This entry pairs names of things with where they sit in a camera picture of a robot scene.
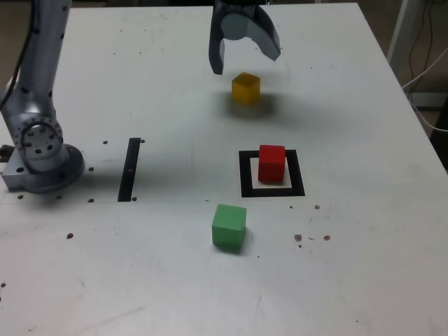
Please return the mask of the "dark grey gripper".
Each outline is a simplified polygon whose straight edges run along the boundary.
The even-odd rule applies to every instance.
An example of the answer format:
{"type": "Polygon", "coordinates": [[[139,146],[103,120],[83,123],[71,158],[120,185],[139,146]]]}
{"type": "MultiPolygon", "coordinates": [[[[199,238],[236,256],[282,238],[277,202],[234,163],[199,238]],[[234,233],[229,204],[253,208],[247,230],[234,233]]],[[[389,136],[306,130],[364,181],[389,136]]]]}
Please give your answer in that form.
{"type": "Polygon", "coordinates": [[[281,54],[279,35],[259,0],[213,2],[209,37],[209,63],[216,75],[223,74],[224,38],[251,39],[264,56],[276,61],[281,54]]]}

